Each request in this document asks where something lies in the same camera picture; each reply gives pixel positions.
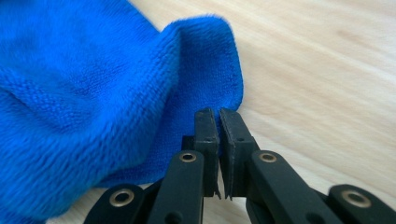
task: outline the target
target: towel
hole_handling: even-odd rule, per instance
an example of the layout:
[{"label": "towel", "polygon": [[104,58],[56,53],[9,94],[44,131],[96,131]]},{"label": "towel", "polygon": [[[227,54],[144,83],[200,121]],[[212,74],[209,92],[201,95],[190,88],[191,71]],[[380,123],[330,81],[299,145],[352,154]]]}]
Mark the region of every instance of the towel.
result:
[{"label": "towel", "polygon": [[242,95],[222,18],[159,32],[125,0],[0,1],[0,223],[44,223],[92,187],[158,180],[194,112],[218,117]]}]

